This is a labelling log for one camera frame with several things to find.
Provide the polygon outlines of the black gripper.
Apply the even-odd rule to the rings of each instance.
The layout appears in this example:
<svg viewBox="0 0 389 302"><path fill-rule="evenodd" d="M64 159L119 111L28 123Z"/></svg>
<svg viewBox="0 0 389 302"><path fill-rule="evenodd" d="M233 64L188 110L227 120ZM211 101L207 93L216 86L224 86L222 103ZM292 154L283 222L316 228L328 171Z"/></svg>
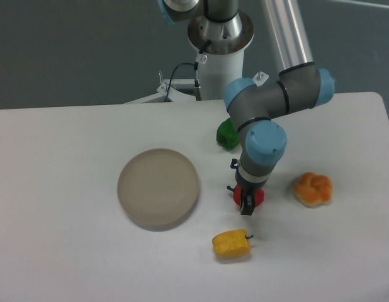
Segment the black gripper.
<svg viewBox="0 0 389 302"><path fill-rule="evenodd" d="M251 216L256 207L253 194L247 192L256 192L267 182L268 176L254 176L248 173L241 165L239 159L232 159L230 168L235 170L235 180L242 188L240 190L240 214Z"/></svg>

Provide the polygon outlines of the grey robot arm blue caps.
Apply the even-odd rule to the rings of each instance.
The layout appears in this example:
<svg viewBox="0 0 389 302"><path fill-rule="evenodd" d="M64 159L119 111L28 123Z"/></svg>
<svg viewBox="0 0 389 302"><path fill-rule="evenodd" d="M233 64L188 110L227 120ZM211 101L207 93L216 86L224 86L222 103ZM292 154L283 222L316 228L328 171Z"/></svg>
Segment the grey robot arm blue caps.
<svg viewBox="0 0 389 302"><path fill-rule="evenodd" d="M195 96L224 100L242 148L231 163L240 212L251 215L257 192L286 148L286 133L275 119L328 103L334 80L315 66L296 1L261 2L279 72L274 82L242 75L254 25L237 1L160 1L159 7L168 23L189 23L188 38L197 52Z"/></svg>

